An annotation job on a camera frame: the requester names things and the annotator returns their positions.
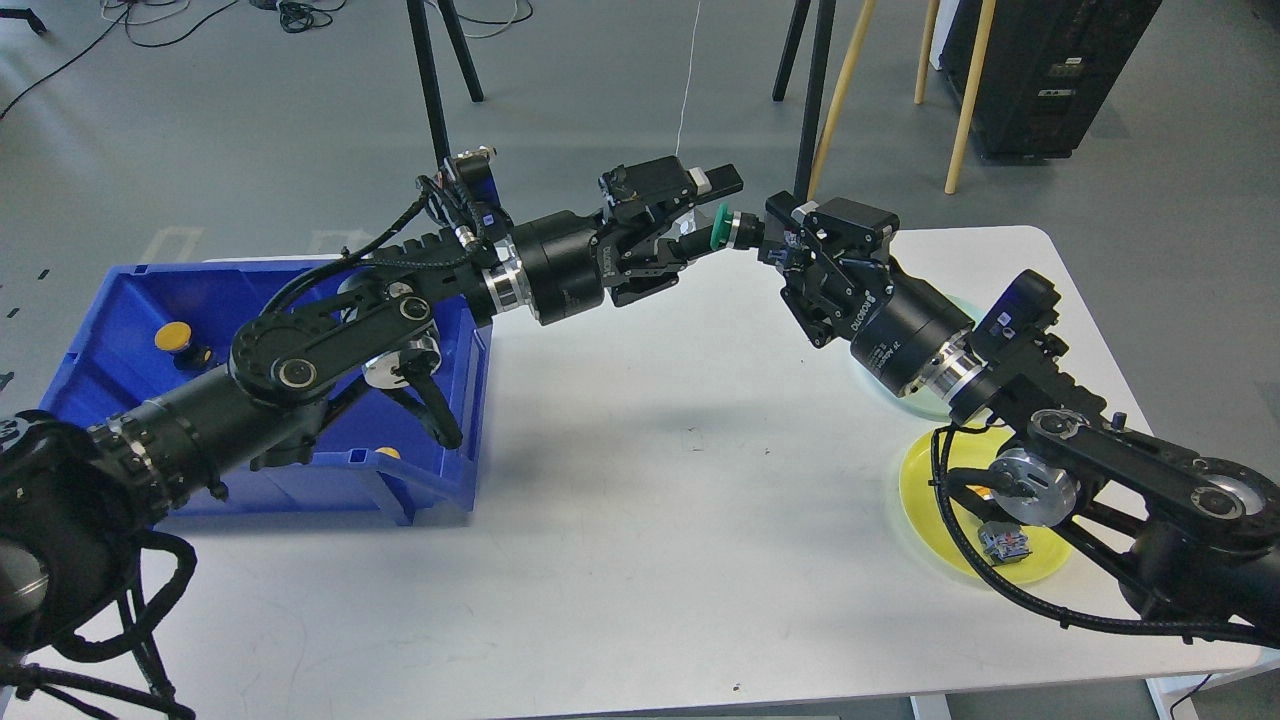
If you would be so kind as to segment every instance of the yellow plate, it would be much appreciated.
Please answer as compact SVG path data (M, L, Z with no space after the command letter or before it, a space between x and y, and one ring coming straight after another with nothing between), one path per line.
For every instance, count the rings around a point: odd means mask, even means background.
M934 555L952 568L977 578L978 574L973 571L973 568L956 550L955 543L951 542L951 536L938 515L938 503L933 497L933 488L929 486L929 478L933 477L929 462L929 438L932 436L933 433L929 432L915 441L906 451L906 459L902 460L899 487L902 510L906 511L906 519L911 521L915 533ZM986 468L1009 437L1009 430L989 430L980 436L956 433L956 438L951 443L950 465L952 468ZM956 519L960 520L960 528L965 537L974 547L980 548L982 544L978 542L980 523L978 519L954 500L951 507L956 511ZM1071 553L1071 546L1048 528L1027 527L1023 528L1023 532L1027 533L1032 555L1021 562L996 566L1000 574L1012 583L1024 584L1043 580L1056 573Z

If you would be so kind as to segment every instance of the yellow button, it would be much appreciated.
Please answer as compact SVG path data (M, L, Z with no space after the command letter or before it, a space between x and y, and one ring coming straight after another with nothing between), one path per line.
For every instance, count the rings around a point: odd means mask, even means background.
M191 325L182 322L168 323L156 331L155 342L165 352L182 352L191 345Z

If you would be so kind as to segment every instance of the green cap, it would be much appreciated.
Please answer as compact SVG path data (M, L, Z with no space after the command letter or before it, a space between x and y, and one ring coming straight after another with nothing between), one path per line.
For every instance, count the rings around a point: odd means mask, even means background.
M724 247L732 223L733 213L730 213L728 202L721 202L719 210L716 211L716 222L712 223L712 250Z

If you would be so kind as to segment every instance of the blue plastic bin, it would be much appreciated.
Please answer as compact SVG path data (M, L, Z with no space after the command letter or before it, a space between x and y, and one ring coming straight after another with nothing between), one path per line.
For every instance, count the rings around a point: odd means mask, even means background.
M195 263L113 268L93 299L40 406L83 427L132 409L191 378L154 345L157 328L189 324L196 341L225 361L236 331L312 260ZM302 300L330 296L332 278ZM435 379L463 432L445 451L408 413L379 392L356 402L319 439L310 465L247 466L228 473L227 502L201 492L178 515L380 510L398 525L448 500L475 506L490 328L476 329L461 296L435 306L443 364ZM394 447L401 459L381 452Z

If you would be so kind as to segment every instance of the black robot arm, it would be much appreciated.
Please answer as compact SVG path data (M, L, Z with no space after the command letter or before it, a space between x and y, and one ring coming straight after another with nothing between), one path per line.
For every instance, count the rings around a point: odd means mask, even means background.
M1024 272L975 327L902 272L890 254L892 213L844 199L801 205L790 193L771 197L767 211L753 243L782 274L782 300L809 341L846 340L895 395L928 388L950 405L954 424L936 448L940 512L983 579L1064 626L1280 646L1280 488L1128 429L1123 414L1105 419L1106 402L1057 365L1068 346L1048 333L1060 300L1052 283ZM989 468L948 469L950 438L983 410L1012 439ZM1111 482L1143 497L1146 519L1098 502ZM974 484L992 489L988 507L975 506ZM1011 585L960 534L951 497L987 518L1052 528L1117 579L1142 620L1074 612ZM1080 520L1133 543L1114 550Z
M193 716L173 701L151 632L186 588L196 556L151 530L155 523L201 489L227 497L219 478L244 462L308 462L316 437L372 389L438 443L458 447L458 423L431 377L440 365L438 302L462 295L477 327L520 306L549 324L599 305L605 290L627 305L673 286L712 251L710 228L663 234L695 205L742 184L732 165L704 173L663 158L602 176L604 205L593 215L562 211L515 225L489 172L492 155L463 152L436 177L419 178L420 197L379 238L280 288L237 332L227 365L88 430L40 411L0 418L0 684L26 696L61 685L122 697L131 691L10 662L50 644L83 662L133 652L156 696L143 705ZM388 245L422 211L440 234ZM339 273L349 277L335 295L297 304ZM148 601L142 550L178 557L174 578ZM120 635L76 635L111 602L120 606Z

